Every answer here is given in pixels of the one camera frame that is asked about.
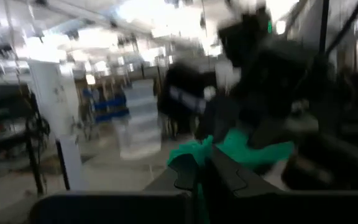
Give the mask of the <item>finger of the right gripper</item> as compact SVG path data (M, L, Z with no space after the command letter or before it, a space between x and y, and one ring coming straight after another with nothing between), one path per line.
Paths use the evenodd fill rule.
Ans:
M206 108L196 130L196 139L213 137L213 142L221 142L239 118L240 106L228 96L215 96L206 103Z
M253 149L262 149L272 144L289 141L292 137L283 119L264 119L251 131L247 144Z

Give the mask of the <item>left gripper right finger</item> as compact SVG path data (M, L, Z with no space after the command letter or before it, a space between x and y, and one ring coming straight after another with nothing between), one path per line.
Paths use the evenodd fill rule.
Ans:
M283 191L217 147L205 168L210 224L358 224L358 191Z

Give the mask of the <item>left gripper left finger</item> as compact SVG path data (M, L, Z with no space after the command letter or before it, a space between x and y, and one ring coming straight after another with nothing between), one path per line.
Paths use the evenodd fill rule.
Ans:
M30 210L30 224L195 224L198 165L191 154L172 160L138 192L66 192Z

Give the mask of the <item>teal elastic bandage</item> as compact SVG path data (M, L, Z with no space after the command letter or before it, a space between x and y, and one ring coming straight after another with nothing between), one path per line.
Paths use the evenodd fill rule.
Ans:
M252 171L256 171L264 165L274 165L277 162L288 159L294 149L292 142L273 144L263 149L252 149L247 145L248 139L248 135L232 129L228 132L223 142L218 144L218 149ZM171 151L167 163L171 164L179 156L190 154L194 157L196 163L203 167L204 160L211 155L212 145L212 136L207 136L206 139L200 142L195 140L186 142Z

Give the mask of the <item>white building column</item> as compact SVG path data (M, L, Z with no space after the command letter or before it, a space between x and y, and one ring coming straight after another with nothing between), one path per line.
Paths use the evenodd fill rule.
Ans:
M75 134L79 99L73 73L55 62L29 60L41 115L48 121L67 190L87 189Z

